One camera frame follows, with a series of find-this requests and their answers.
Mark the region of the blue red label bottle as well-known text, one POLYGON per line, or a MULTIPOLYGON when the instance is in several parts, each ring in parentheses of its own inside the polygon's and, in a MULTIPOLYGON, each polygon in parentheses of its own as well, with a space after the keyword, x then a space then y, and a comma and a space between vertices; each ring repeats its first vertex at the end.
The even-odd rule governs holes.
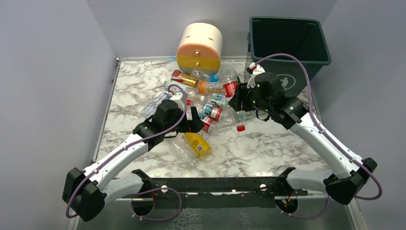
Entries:
POLYGON ((215 121, 220 121, 223 117, 223 109, 211 104, 205 104, 202 113, 215 121))

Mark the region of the yellow juice bottle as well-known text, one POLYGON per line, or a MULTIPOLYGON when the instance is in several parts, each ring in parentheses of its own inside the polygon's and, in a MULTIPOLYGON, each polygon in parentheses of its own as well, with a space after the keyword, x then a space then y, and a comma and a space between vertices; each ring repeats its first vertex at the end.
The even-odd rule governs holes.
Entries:
POLYGON ((199 134, 189 132, 184 136, 199 159, 203 160, 212 154, 211 146, 199 134))

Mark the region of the red label small bottle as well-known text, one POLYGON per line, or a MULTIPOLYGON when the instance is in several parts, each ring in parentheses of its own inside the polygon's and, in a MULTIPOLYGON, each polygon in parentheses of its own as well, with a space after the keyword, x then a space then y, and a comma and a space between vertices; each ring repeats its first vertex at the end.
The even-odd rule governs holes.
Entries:
POLYGON ((205 117, 203 117, 203 118, 201 119, 201 121, 202 121, 203 124, 204 124, 204 127, 202 128, 202 130, 203 130, 204 132, 207 132, 207 133, 215 132, 216 127, 217 127, 215 120, 213 120, 212 118, 210 118, 210 117, 208 117, 208 116, 205 116, 205 117))

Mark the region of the green label tea bottle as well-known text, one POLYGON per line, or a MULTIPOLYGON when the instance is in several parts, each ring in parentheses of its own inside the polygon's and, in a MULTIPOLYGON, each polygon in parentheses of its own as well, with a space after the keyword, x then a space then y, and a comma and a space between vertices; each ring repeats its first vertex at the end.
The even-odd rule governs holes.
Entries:
POLYGON ((245 111, 234 112, 233 116, 237 132, 245 131, 246 112, 245 111))

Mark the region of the red label clear bottle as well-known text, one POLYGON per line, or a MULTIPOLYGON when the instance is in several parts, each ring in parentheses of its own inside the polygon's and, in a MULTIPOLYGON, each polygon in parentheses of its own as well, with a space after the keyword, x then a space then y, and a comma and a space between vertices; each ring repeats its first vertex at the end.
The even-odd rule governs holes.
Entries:
POLYGON ((222 76, 222 84, 225 90, 226 98, 231 98, 234 96, 239 83, 238 73, 235 69, 228 69, 222 76))

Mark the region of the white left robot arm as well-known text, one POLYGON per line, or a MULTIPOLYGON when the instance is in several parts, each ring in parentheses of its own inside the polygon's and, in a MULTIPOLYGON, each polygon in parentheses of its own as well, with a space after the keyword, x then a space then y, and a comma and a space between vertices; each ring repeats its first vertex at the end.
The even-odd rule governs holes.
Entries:
POLYGON ((129 194, 153 192, 150 177, 142 170, 116 179, 129 163, 160 144, 167 133, 198 133, 204 127, 195 106, 186 116, 181 99, 163 100, 154 115, 138 124, 128 138, 107 156, 83 170, 67 173, 62 199, 67 204, 66 217, 79 216, 87 222, 95 218, 105 204, 129 194))

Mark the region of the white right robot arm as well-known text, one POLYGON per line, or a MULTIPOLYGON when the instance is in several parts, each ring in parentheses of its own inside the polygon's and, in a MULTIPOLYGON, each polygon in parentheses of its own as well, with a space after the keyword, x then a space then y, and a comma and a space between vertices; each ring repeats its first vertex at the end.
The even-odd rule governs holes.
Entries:
POLYGON ((228 103, 235 111, 264 112, 263 121, 273 120, 304 140, 329 166, 326 172, 291 167, 279 179, 287 190, 313 190, 328 194, 347 205, 371 178, 377 163, 355 154, 326 130, 308 106, 297 97, 285 95, 278 77, 265 72, 254 83, 238 83, 228 103))

